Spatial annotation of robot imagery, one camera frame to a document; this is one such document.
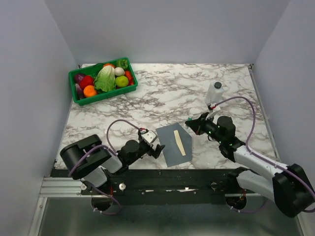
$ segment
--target white wall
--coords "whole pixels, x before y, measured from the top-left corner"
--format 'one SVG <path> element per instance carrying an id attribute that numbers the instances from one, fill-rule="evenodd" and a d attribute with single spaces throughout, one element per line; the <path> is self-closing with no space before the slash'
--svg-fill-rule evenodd
<path id="1" fill-rule="evenodd" d="M 43 0 L 1 1 L 0 31 L 0 235 L 25 236 L 56 157 L 76 61 Z"/>
<path id="2" fill-rule="evenodd" d="M 315 187 L 314 65 L 315 1 L 292 0 L 253 71 L 282 161 L 301 165 Z"/>
<path id="3" fill-rule="evenodd" d="M 80 63 L 253 63 L 289 2 L 45 1 Z"/>

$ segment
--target toy vegetable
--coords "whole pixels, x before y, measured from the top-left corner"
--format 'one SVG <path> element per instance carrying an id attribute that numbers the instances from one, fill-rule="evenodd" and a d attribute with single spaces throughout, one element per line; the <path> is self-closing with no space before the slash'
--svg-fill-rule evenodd
<path id="1" fill-rule="evenodd" d="M 115 89 L 115 72 L 110 65 L 103 67 L 94 81 L 95 89 L 109 92 Z"/>
<path id="2" fill-rule="evenodd" d="M 92 78 L 92 76 L 89 76 L 89 75 L 85 76 L 83 78 L 83 80 L 79 83 L 79 86 L 82 90 L 84 90 L 85 87 L 88 85 L 94 85 L 93 84 L 93 78 Z"/>
<path id="3" fill-rule="evenodd" d="M 120 59 L 116 62 L 117 67 L 121 67 L 124 70 L 128 69 L 128 61 L 127 59 Z"/>
<path id="4" fill-rule="evenodd" d="M 83 93 L 85 97 L 93 97 L 97 95 L 97 92 L 93 85 L 86 86 L 85 89 L 83 90 Z"/>

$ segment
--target gray cloth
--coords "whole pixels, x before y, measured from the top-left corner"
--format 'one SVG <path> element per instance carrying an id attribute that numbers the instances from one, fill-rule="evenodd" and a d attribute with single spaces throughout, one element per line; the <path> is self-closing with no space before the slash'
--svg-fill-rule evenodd
<path id="1" fill-rule="evenodd" d="M 182 156 L 179 150 L 174 130 L 178 130 L 186 155 Z M 184 128 L 178 123 L 157 128 L 157 136 L 161 145 L 165 145 L 163 154 L 168 167 L 189 162 L 192 160 L 192 138 Z"/>

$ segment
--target yellow strip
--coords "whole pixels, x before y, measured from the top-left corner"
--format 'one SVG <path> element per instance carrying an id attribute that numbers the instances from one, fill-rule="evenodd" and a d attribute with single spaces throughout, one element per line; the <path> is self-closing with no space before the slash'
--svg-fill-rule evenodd
<path id="1" fill-rule="evenodd" d="M 181 137 L 179 136 L 178 130 L 174 130 L 174 135 L 175 135 L 175 140 L 176 140 L 179 150 L 181 151 L 183 156 L 186 156 L 183 143 L 182 143 Z"/>

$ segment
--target wire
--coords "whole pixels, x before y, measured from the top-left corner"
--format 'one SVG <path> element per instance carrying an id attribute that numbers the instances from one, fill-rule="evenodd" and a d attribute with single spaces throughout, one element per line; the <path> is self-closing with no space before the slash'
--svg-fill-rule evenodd
<path id="1" fill-rule="evenodd" d="M 243 189 L 243 195 L 241 196 L 241 200 L 243 200 L 244 198 L 246 197 L 246 190 L 245 189 Z"/>
<path id="2" fill-rule="evenodd" d="M 274 162 L 272 162 L 272 161 L 266 159 L 265 157 L 263 157 L 263 156 L 261 156 L 261 155 L 255 153 L 255 152 L 253 152 L 253 150 L 250 149 L 250 147 L 249 147 L 249 140 L 250 140 L 250 138 L 251 138 L 251 136 L 252 136 L 252 133 L 253 133 L 253 130 L 254 130 L 254 127 L 255 127 L 255 122 L 256 122 L 256 112 L 255 112 L 254 106 L 253 106 L 253 104 L 252 104 L 251 101 L 249 101 L 247 98 L 245 98 L 245 97 L 243 97 L 243 96 L 235 96 L 235 97 L 230 97 L 230 98 L 228 98 L 228 99 L 226 99 L 226 100 L 223 100 L 223 101 L 221 101 L 221 102 L 218 102 L 215 106 L 218 106 L 218 105 L 220 105 L 220 104 L 222 104 L 222 103 L 225 103 L 225 102 L 227 102 L 227 101 L 230 101 L 230 100 L 236 99 L 236 98 L 242 98 L 242 99 L 246 100 L 246 101 L 250 104 L 250 106 L 251 106 L 251 108 L 252 108 L 252 115 L 253 115 L 252 128 L 251 128 L 251 131 L 250 131 L 250 133 L 249 133 L 249 135 L 248 135 L 248 137 L 247 137 L 247 139 L 246 139 L 246 142 L 245 142 L 246 149 L 247 149 L 247 150 L 250 152 L 250 154 L 252 154 L 253 156 L 259 158 L 260 160 L 263 160 L 263 161 L 267 162 L 267 163 L 270 164 L 270 165 L 275 166 L 275 168 L 278 168 L 278 169 L 280 169 L 280 170 L 286 172 L 287 174 L 289 174 L 290 176 L 292 176 L 292 177 L 294 177 L 296 180 L 298 180 L 298 181 L 310 192 L 311 196 L 314 198 L 314 201 L 315 201 L 315 192 L 314 192 L 299 176 L 295 175 L 294 173 L 292 173 L 291 171 L 285 169 L 285 168 L 282 167 L 282 166 L 277 166 Z M 307 213 L 315 212 L 315 208 L 312 209 L 312 210 L 304 210 L 304 212 L 307 212 Z"/>
<path id="3" fill-rule="evenodd" d="M 117 214 L 123 209 L 122 205 L 120 205 L 120 203 L 119 203 L 113 196 L 108 195 L 108 194 L 102 192 L 101 190 L 99 190 L 97 187 L 95 187 L 95 186 L 94 186 L 93 184 L 91 184 L 90 182 L 89 182 L 89 184 L 91 185 L 91 187 L 92 187 L 96 192 L 98 192 L 98 193 L 100 193 L 100 194 L 102 194 L 102 195 L 104 195 L 104 196 L 110 198 L 110 199 L 111 199 L 112 201 L 114 201 L 114 202 L 118 205 L 118 207 L 119 207 L 118 211 L 116 211 L 116 212 L 105 212 L 105 211 L 102 211 L 102 210 L 97 209 L 96 207 L 94 207 L 94 206 L 92 205 L 93 211 L 97 211 L 97 212 L 99 212 L 99 213 L 101 213 L 101 214 L 104 214 L 104 215 L 117 215 Z"/>
<path id="4" fill-rule="evenodd" d="M 215 140 L 211 140 L 209 135 L 208 135 L 208 140 L 209 140 L 210 142 L 214 142 L 214 141 L 215 141 Z"/>
<path id="5" fill-rule="evenodd" d="M 92 148 L 91 150 L 89 150 L 87 153 L 85 153 L 81 159 L 74 165 L 74 167 L 71 169 L 71 171 L 69 172 L 69 177 L 72 177 L 73 173 L 75 172 L 75 170 L 78 168 L 78 166 L 90 155 L 92 154 L 95 150 L 100 149 L 100 148 L 104 148 L 107 149 L 109 152 L 111 152 L 113 155 L 115 155 L 115 153 L 108 148 L 108 146 L 105 146 L 103 144 L 101 145 L 97 145 L 94 148 Z"/>
<path id="6" fill-rule="evenodd" d="M 116 150 L 114 149 L 113 145 L 112 145 L 112 144 L 110 143 L 110 141 L 109 141 L 108 133 L 109 133 L 110 127 L 112 127 L 113 124 L 115 124 L 116 122 L 119 122 L 119 121 L 126 122 L 127 124 L 130 124 L 133 128 L 135 128 L 135 129 L 137 129 L 137 130 L 141 130 L 139 127 L 135 126 L 134 124 L 130 123 L 129 121 L 127 121 L 127 120 L 125 120 L 125 119 L 117 119 L 117 120 L 115 120 L 114 122 L 112 122 L 112 123 L 108 126 L 108 128 L 107 128 L 107 131 L 106 131 L 106 139 L 107 139 L 107 142 L 108 142 L 110 148 L 114 151 L 114 153 L 115 153 L 114 155 L 115 155 L 115 156 L 117 156 Z"/>
<path id="7" fill-rule="evenodd" d="M 230 205 L 228 205 L 228 204 L 227 204 L 227 205 L 230 207 L 230 210 L 236 211 L 236 212 L 238 212 L 238 213 L 252 214 L 252 213 L 256 213 L 256 212 L 259 212 L 259 211 L 265 209 L 268 202 L 269 202 L 269 201 L 266 200 L 266 201 L 263 203 L 263 205 L 262 205 L 260 208 L 256 209 L 256 210 L 238 210 L 238 209 L 235 209 L 234 207 L 232 207 L 232 206 L 230 206 Z"/>

